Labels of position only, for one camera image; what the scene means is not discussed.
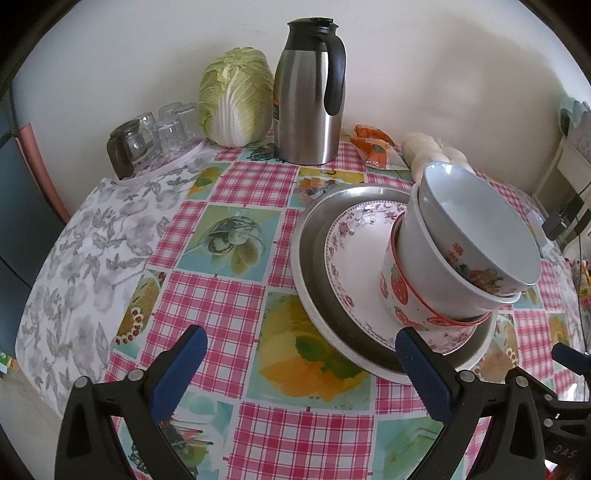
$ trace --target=upside-down glass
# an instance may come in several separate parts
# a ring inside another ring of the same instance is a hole
[[[154,138],[158,138],[163,153],[176,152],[187,142],[183,124],[178,118],[167,118],[154,125]]]
[[[181,102],[173,102],[169,103],[168,105],[164,105],[160,110],[158,110],[158,117],[160,120],[165,120],[170,118],[173,115],[173,110],[183,106]]]
[[[187,103],[175,108],[173,110],[173,116],[178,117],[183,124],[187,138],[194,138],[199,135],[199,114],[197,113],[197,105],[195,103]]]
[[[152,112],[145,112],[141,115],[135,117],[139,120],[139,131],[144,136],[144,141],[148,148],[152,147],[152,142],[154,141],[154,137],[152,136],[152,129],[154,128],[154,124],[156,123],[156,119],[154,118],[154,114]]]

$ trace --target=black lid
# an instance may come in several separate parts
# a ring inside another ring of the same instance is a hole
[[[109,138],[117,137],[121,134],[130,134],[130,133],[137,133],[139,132],[139,120],[134,118],[129,122],[125,122],[124,124],[118,126],[111,132]]]
[[[326,51],[326,45],[317,34],[334,34],[339,28],[332,18],[298,18],[288,23],[290,35],[285,50]]]

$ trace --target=pink checkered tablecloth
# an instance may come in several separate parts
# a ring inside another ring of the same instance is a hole
[[[412,386],[369,375],[326,343],[297,297],[289,249],[302,211],[326,190],[361,182],[408,190],[410,172],[365,168],[346,141],[322,168],[286,164],[270,151],[269,139],[227,148],[197,179],[147,267],[164,283],[129,305],[142,299],[147,327],[113,347],[104,380],[147,368],[196,323],[208,352],[164,430],[199,478],[406,478],[441,424]],[[527,221],[527,195],[479,175]],[[542,265],[540,282],[499,312],[474,371],[499,381],[519,365],[579,400],[582,382],[550,356],[558,340],[582,349],[577,296],[558,250]],[[487,425],[479,423],[455,478],[466,476]],[[138,478],[149,478],[124,422],[118,430]]]

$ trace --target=stainless steel tray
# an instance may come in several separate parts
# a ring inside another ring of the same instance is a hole
[[[302,305],[326,340],[368,372],[397,383],[410,384],[396,353],[367,336],[339,304],[324,267],[324,242],[335,219],[346,209],[369,200],[408,203],[404,190],[378,184],[334,189],[318,198],[299,218],[291,237],[291,273]],[[472,337],[447,355],[457,369],[472,368],[486,352],[495,331],[496,315],[481,323]]]

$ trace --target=white wall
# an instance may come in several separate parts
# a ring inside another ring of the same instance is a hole
[[[591,100],[570,54],[518,0],[83,0],[14,83],[18,119],[33,124],[66,207],[113,175],[114,127],[197,100],[204,67],[232,47],[261,49],[274,70],[286,23],[310,16],[340,25],[345,128],[428,132],[524,190],[556,149],[561,95]]]

